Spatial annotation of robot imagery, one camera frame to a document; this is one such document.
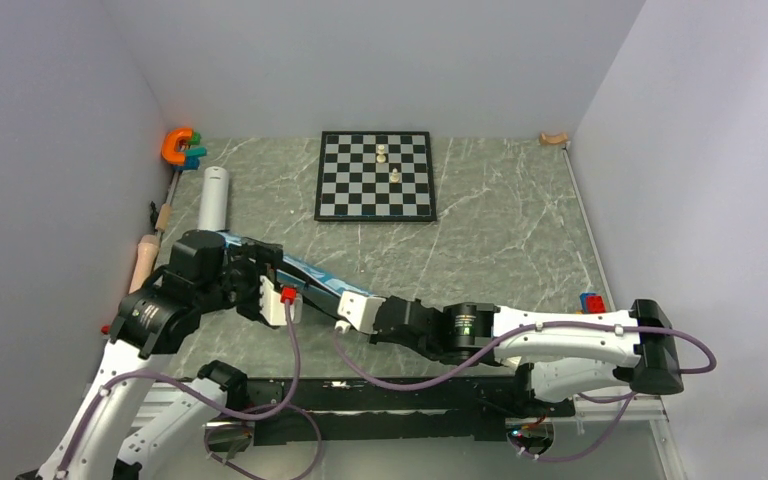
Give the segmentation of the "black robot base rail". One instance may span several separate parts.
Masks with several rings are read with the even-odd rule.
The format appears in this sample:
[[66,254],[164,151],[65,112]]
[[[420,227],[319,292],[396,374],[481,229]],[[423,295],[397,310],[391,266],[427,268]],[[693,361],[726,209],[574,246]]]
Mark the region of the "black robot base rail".
[[287,378],[250,378],[247,387],[248,406],[274,406],[292,396],[281,413],[254,424],[257,446],[317,438],[502,441],[518,420],[575,414],[570,399],[559,403],[536,399],[521,375],[455,377],[415,392],[382,389],[360,378],[303,378],[294,392]]

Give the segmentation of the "white shuttlecock tube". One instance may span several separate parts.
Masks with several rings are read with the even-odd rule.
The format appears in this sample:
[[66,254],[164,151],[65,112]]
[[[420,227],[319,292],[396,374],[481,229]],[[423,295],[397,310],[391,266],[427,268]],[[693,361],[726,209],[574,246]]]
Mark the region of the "white shuttlecock tube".
[[208,167],[204,171],[200,195],[197,228],[208,231],[227,229],[227,206],[230,174],[218,166]]

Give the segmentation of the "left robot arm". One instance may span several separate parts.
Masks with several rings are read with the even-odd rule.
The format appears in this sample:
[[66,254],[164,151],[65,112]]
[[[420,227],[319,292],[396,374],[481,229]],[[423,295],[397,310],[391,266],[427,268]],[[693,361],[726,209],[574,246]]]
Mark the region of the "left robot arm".
[[117,454],[153,384],[205,314],[234,309],[258,321],[260,287],[283,262],[279,244],[190,230],[169,260],[126,295],[91,390],[49,458],[25,479],[109,479]]

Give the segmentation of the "blue racket bag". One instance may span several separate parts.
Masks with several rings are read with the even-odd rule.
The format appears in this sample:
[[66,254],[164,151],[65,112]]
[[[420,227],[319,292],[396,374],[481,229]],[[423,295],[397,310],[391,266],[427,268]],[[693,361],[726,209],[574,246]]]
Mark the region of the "blue racket bag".
[[303,295],[306,305],[329,317],[337,318],[337,307],[345,292],[374,296],[374,293],[351,284],[327,270],[285,253],[280,244],[263,242],[227,231],[220,231],[220,234],[228,246],[262,247],[268,259],[274,259],[280,253],[281,261],[276,266],[271,266],[275,280],[281,286],[296,288]]

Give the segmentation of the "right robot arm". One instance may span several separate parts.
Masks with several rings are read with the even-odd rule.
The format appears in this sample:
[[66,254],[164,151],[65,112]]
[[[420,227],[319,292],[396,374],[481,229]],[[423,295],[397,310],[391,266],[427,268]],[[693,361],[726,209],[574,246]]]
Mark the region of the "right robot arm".
[[648,395],[683,392],[671,327],[649,299],[628,310],[578,315],[475,302],[436,309],[389,297],[377,309],[370,341],[449,365],[473,355],[489,366],[518,359],[531,369],[512,386],[511,401],[520,413],[534,415],[548,403],[610,386]]

